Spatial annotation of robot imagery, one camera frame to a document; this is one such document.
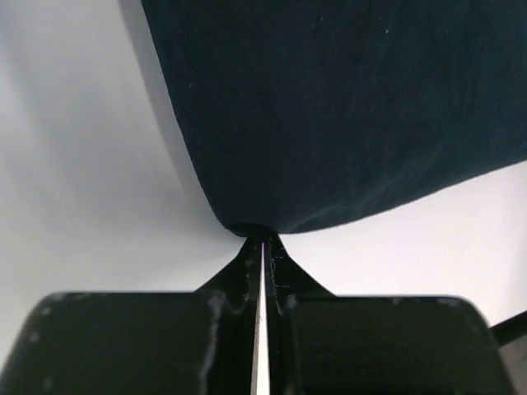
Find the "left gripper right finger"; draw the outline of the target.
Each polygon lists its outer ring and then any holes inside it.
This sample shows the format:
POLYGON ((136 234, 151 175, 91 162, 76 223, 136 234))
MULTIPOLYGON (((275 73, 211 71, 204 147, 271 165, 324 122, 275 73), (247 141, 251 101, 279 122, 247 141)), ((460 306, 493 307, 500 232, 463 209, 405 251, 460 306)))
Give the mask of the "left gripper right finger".
POLYGON ((492 330, 467 300, 337 296, 273 235, 263 247, 273 394, 512 394, 492 330))

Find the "navy tank top red trim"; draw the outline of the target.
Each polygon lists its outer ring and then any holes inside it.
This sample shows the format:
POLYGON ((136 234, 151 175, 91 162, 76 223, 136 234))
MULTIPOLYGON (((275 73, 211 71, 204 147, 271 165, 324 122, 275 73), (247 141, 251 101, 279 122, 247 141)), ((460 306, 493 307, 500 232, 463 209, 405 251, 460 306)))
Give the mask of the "navy tank top red trim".
POLYGON ((523 1, 145 1, 205 196, 239 235, 357 221, 526 158, 523 1))

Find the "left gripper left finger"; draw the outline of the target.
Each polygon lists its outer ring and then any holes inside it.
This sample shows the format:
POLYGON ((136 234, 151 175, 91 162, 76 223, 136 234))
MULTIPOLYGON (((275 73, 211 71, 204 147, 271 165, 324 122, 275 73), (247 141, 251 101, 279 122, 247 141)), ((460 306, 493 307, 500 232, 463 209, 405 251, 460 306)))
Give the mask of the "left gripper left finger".
POLYGON ((262 244, 189 292, 62 292, 28 314, 4 394, 252 394, 262 244))

